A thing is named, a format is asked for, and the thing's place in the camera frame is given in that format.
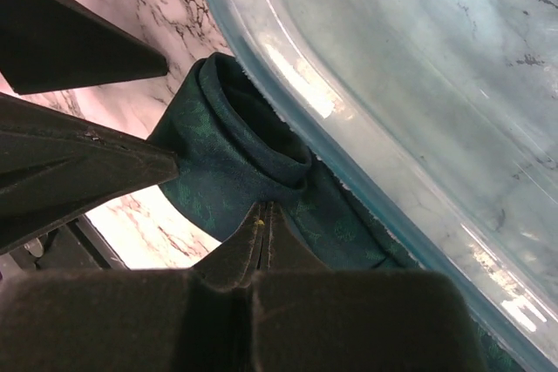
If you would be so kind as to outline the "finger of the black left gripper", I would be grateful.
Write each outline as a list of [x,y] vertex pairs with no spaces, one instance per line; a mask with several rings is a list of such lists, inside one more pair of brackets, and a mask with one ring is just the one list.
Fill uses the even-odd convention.
[[1,251],[178,174],[144,139],[1,96]]
[[166,75],[166,58],[75,0],[1,0],[1,74],[30,95]]

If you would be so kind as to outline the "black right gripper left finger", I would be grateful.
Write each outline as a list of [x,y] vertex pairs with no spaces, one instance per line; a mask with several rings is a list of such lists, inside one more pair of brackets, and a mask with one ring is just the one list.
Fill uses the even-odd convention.
[[192,267],[207,285],[220,291],[249,286],[261,260],[266,209],[255,203],[235,232]]

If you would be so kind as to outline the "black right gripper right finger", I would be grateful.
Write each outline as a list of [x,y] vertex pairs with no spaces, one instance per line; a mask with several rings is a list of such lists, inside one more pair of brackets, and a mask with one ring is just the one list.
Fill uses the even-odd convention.
[[330,269],[294,234],[276,202],[263,203],[261,271],[322,272]]

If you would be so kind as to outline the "dark green necktie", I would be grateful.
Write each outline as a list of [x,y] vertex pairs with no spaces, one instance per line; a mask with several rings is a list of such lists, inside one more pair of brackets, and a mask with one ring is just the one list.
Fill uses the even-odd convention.
[[416,261],[282,122],[236,60],[193,64],[150,139],[174,151],[168,201],[218,241],[257,202],[275,201],[310,251],[335,269],[410,269]]

